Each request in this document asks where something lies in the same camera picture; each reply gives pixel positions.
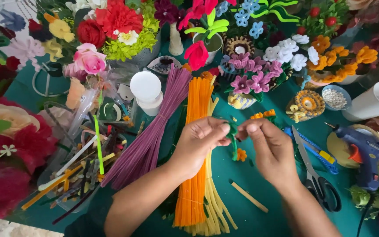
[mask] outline scissors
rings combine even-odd
[[[299,136],[298,131],[296,128],[292,125],[292,133],[295,137],[295,141],[298,144],[298,149],[301,154],[302,160],[305,163],[305,166],[307,167],[307,180],[304,183],[304,186],[308,189],[309,192],[315,197],[315,199],[319,202],[321,207],[327,209],[329,212],[338,212],[341,210],[341,200],[339,193],[336,191],[334,186],[326,180],[324,177],[319,176],[312,164],[309,160],[307,151],[305,150],[304,143],[302,138]],[[331,195],[334,196],[334,199],[336,200],[336,207],[330,207],[328,203],[329,196],[326,195],[326,188],[331,190]]]

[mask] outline teal table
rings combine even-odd
[[[162,33],[162,42],[166,42],[167,32]],[[184,47],[187,48],[191,44],[190,40],[184,42]],[[162,55],[168,55],[168,43],[162,45]],[[203,68],[210,68],[213,65],[217,66],[220,62],[222,54],[218,53],[215,62],[211,66]],[[181,63],[186,62],[183,54],[176,57]],[[45,62],[47,58],[41,58],[41,62]],[[193,75],[198,75],[203,70],[194,72]],[[16,81],[13,82],[8,89],[6,96],[9,100],[18,102],[24,107],[33,112],[38,112],[37,102],[42,100],[42,97],[37,95],[32,89],[32,76],[34,69],[30,65],[25,67],[17,76]],[[38,89],[44,91],[46,74],[41,73],[38,75]],[[50,90],[53,92],[62,92],[68,89],[69,83],[63,78],[53,78],[51,80]],[[351,91],[352,97],[357,96],[361,92],[357,90],[359,85],[351,85],[347,87]],[[285,114],[285,107],[294,94],[299,90],[294,80],[290,79],[275,91],[265,94],[262,103],[255,103],[253,106],[246,110],[237,110],[227,104],[227,95],[219,93],[219,102],[214,110],[215,116],[230,119],[230,116],[235,117],[240,124],[250,116],[258,112],[275,109],[277,115],[277,122],[282,126],[295,125],[299,132],[307,136],[309,139],[317,143],[319,146],[325,148],[327,136],[330,133],[329,127],[324,125],[324,122],[332,124],[340,124],[347,126],[349,121],[345,120],[339,111],[326,110],[323,115],[311,119],[309,121],[300,122],[295,124],[294,121],[289,119]],[[179,110],[172,116],[167,124],[166,132],[163,136],[161,143],[161,151],[159,157],[167,154],[171,147],[171,140],[173,132],[176,127]],[[140,121],[147,119],[147,117],[137,118],[136,127],[134,131],[139,128]],[[250,140],[238,143],[238,147],[246,150],[248,157],[255,160],[255,152]],[[274,237],[287,237],[291,236],[291,231],[287,225],[284,212],[281,205],[281,197],[277,191],[268,183],[257,171],[257,169],[250,166],[248,162],[234,162],[231,160],[230,147],[219,147],[213,151],[212,154],[212,172],[214,184],[217,191],[228,208],[231,216],[238,226],[238,230],[231,227],[231,234],[223,236],[274,236]],[[310,159],[315,166],[320,166],[319,161],[310,154]],[[338,227],[343,236],[352,237],[356,235],[357,226],[361,216],[361,211],[355,208],[351,201],[350,192],[347,190],[355,182],[354,170],[349,170],[338,166],[340,170],[339,175],[331,175],[327,172],[318,171],[319,175],[328,179],[337,189],[341,196],[342,210],[338,213],[327,213],[331,221]],[[301,180],[306,178],[306,174],[298,170]],[[269,213],[262,212],[259,208],[254,206],[244,196],[242,196],[236,189],[234,189],[228,182],[233,179],[239,186],[248,191],[254,198],[269,209]],[[48,229],[56,232],[64,232],[67,225],[71,224],[75,219],[79,218],[82,214],[86,215],[80,217],[81,225],[94,224],[93,230],[95,233],[102,230],[103,222],[112,203],[111,196],[115,193],[110,187],[99,189],[96,196],[86,210],[80,213],[71,214],[56,225],[51,222],[63,214],[65,211],[60,207],[49,209],[48,205],[39,206],[34,204],[26,211],[18,209],[13,214],[7,217],[7,220],[14,221],[21,224],[26,224],[38,228]],[[162,220],[161,215],[155,211],[150,217],[136,230],[134,236],[189,236],[186,232],[178,228],[172,228],[172,221]],[[88,229],[82,228],[81,233],[83,236],[98,236],[89,232]],[[379,237],[379,224],[377,220],[365,221],[361,237]]]

